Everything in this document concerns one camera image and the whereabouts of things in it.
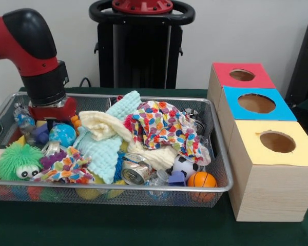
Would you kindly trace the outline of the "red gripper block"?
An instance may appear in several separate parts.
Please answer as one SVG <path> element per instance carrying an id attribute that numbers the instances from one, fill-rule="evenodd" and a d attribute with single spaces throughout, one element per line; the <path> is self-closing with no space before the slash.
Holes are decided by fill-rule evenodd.
<path id="1" fill-rule="evenodd" d="M 29 102 L 28 110 L 35 120 L 69 121 L 76 114 L 76 100 L 65 97 L 56 104 L 48 106 L 33 106 L 32 102 Z"/>

